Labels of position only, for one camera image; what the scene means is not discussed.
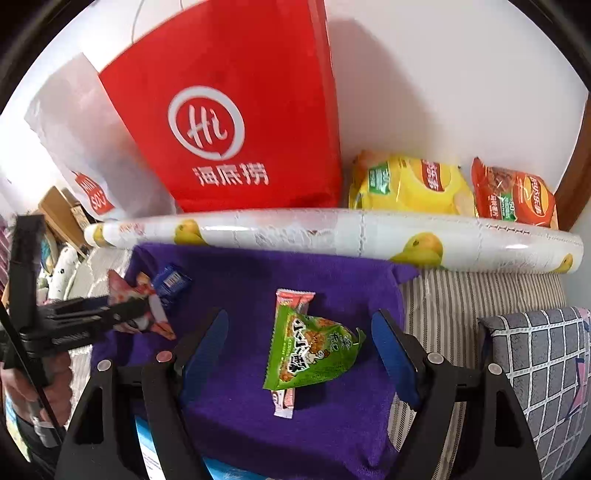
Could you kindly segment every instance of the white plastic bag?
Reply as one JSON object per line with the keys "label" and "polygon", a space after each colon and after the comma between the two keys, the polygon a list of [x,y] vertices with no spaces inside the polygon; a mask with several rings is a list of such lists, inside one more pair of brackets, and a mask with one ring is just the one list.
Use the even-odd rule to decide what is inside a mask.
{"label": "white plastic bag", "polygon": [[47,79],[25,120],[97,220],[176,212],[173,198],[145,163],[84,55]]}

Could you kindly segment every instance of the pillow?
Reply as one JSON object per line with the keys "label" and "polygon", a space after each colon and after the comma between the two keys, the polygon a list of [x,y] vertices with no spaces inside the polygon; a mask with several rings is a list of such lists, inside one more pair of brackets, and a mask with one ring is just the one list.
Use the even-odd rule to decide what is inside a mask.
{"label": "pillow", "polygon": [[78,253],[68,245],[61,251],[57,259],[56,267],[49,281],[49,300],[63,300],[66,294],[68,282],[76,270]]}
{"label": "pillow", "polygon": [[534,438],[542,476],[570,466],[587,414],[588,310],[568,307],[479,319]]}

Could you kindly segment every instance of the purple towel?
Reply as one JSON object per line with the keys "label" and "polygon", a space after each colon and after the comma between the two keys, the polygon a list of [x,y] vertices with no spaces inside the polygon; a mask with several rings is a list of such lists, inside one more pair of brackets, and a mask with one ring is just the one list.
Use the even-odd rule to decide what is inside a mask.
{"label": "purple towel", "polygon": [[[136,247],[126,279],[132,283],[140,271],[153,278],[169,263],[193,279],[169,318],[177,336],[193,330],[211,307],[230,318],[219,363],[183,412],[199,452],[283,480],[383,479],[396,457],[387,433],[395,389],[371,341],[371,314],[388,309],[402,327],[398,285],[416,269],[361,258],[145,244]],[[351,370],[296,389],[291,420],[273,415],[271,393],[262,388],[278,288],[317,292],[310,315],[368,336]],[[92,365],[104,358],[144,364],[172,347],[155,333],[109,332],[94,346]]]}

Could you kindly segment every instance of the white wall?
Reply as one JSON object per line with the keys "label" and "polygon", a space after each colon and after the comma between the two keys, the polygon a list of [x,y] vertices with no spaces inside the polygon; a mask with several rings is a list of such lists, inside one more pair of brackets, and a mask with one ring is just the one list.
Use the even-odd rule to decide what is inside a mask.
{"label": "white wall", "polygon": [[[47,47],[0,116],[0,192],[17,211],[64,182],[22,119],[29,101],[78,51],[100,70],[129,46],[138,5],[99,0],[85,10]],[[145,0],[136,38],[179,5]],[[362,148],[465,167],[479,155],[557,187],[587,90],[507,0],[326,0],[326,7],[345,163]]]}

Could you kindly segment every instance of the potato chip bag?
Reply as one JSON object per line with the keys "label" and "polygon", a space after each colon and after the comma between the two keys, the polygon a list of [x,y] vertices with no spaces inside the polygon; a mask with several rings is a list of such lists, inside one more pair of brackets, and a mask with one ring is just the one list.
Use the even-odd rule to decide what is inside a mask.
{"label": "potato chip bag", "polygon": [[554,195],[540,177],[472,163],[478,214],[484,218],[552,227],[558,230]]}
{"label": "potato chip bag", "polygon": [[476,216],[458,166],[372,151],[355,161],[349,208]]}

